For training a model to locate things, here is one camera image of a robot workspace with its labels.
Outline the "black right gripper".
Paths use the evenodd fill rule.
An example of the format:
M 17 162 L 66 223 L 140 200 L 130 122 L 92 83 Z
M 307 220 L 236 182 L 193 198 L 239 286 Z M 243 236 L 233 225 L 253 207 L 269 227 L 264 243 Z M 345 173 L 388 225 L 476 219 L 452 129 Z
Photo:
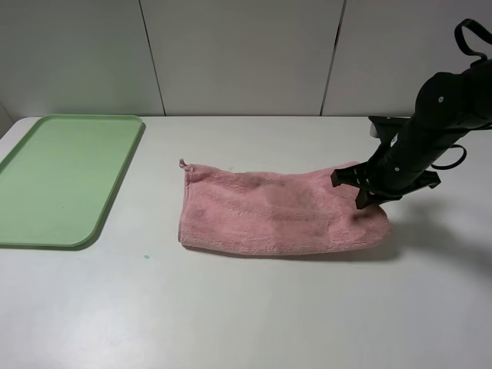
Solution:
M 417 94 L 413 115 L 367 163 L 334 169 L 334 187 L 360 188 L 357 209 L 396 198 L 468 132 L 491 128 L 491 61 L 460 74 L 438 72 Z

